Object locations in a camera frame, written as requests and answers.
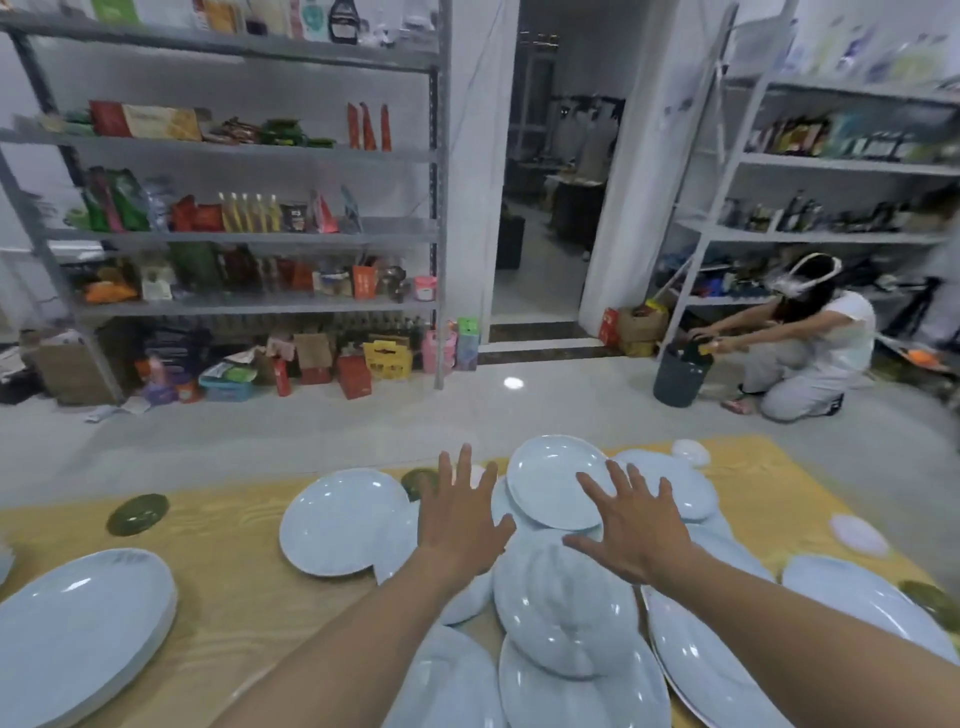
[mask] left hand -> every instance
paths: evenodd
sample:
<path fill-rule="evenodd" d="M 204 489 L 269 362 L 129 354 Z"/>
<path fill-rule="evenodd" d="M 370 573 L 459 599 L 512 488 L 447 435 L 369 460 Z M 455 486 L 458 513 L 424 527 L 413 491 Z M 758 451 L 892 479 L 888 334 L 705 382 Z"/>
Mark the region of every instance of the left hand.
<path fill-rule="evenodd" d="M 739 336 L 722 336 L 719 339 L 713 339 L 708 346 L 711 353 L 745 352 L 750 348 Z"/>
<path fill-rule="evenodd" d="M 420 493 L 417 551 L 433 562 L 436 573 L 449 578 L 456 591 L 474 576 L 490 570 L 516 531 L 513 516 L 493 525 L 490 501 L 496 484 L 496 463 L 490 463 L 480 485 L 470 488 L 472 449 L 464 445 L 454 478 L 450 455 L 440 454 L 440 483 L 436 492 Z"/>

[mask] gray bucket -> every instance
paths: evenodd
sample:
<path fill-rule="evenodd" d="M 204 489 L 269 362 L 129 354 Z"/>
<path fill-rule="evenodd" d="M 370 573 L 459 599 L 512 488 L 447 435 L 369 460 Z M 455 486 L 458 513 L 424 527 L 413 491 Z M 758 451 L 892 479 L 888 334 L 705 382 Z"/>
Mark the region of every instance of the gray bucket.
<path fill-rule="evenodd" d="M 683 356 L 674 345 L 669 345 L 657 370 L 654 397 L 671 407 L 689 407 L 700 394 L 711 366 L 713 357 L 700 355 L 697 344 L 687 344 Z"/>

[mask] headset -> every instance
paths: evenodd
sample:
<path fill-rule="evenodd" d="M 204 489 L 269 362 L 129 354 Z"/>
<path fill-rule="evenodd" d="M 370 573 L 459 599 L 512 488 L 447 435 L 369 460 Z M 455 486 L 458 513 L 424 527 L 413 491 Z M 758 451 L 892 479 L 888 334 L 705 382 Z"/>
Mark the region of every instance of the headset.
<path fill-rule="evenodd" d="M 774 292 L 779 293 L 782 296 L 785 296 L 788 299 L 798 299 L 808 290 L 823 283 L 825 280 L 830 280 L 836 278 L 840 275 L 840 272 L 843 270 L 843 263 L 840 261 L 840 258 L 833 257 L 833 255 L 827 255 L 833 261 L 833 270 L 827 273 L 825 276 L 821 276 L 815 280 L 801 280 L 796 277 L 796 273 L 800 270 L 801 266 L 804 265 L 808 260 L 817 257 L 818 255 L 827 255 L 825 253 L 811 253 L 806 257 L 799 260 L 793 268 L 791 268 L 786 273 L 779 274 L 777 276 L 772 276 L 766 281 L 766 287 Z"/>

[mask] white floor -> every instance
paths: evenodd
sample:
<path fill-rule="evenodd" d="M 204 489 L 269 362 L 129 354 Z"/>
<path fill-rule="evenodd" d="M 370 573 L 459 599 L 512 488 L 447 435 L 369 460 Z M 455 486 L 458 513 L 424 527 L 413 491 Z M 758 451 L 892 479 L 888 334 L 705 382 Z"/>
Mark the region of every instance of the white floor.
<path fill-rule="evenodd" d="M 880 384 L 852 393 L 838 417 L 776 425 L 708 400 L 662 405 L 655 372 L 627 358 L 501 364 L 455 373 L 443 392 L 426 377 L 376 384 L 355 401 L 335 385 L 287 399 L 265 390 L 243 404 L 176 404 L 99 425 L 31 400 L 0 408 L 0 507 L 421 462 L 464 442 L 483 460 L 550 432 L 603 448 L 759 432 L 960 595 L 957 423 L 938 402 Z M 523 387 L 505 387 L 508 377 Z"/>
<path fill-rule="evenodd" d="M 494 324 L 545 324 L 576 321 L 589 263 L 584 249 L 554 238 L 550 213 L 507 202 L 514 215 L 526 218 L 523 256 L 515 271 L 497 271 L 493 283 Z"/>

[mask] pink container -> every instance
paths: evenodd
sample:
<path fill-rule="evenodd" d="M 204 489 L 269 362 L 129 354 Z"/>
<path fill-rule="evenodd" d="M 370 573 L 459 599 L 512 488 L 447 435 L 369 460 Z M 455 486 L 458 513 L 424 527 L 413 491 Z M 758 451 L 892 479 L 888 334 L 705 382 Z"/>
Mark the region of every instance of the pink container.
<path fill-rule="evenodd" d="M 423 335 L 423 370 L 429 375 L 437 373 L 437 332 L 429 330 Z M 457 334 L 451 331 L 444 342 L 444 373 L 453 371 L 457 360 Z"/>

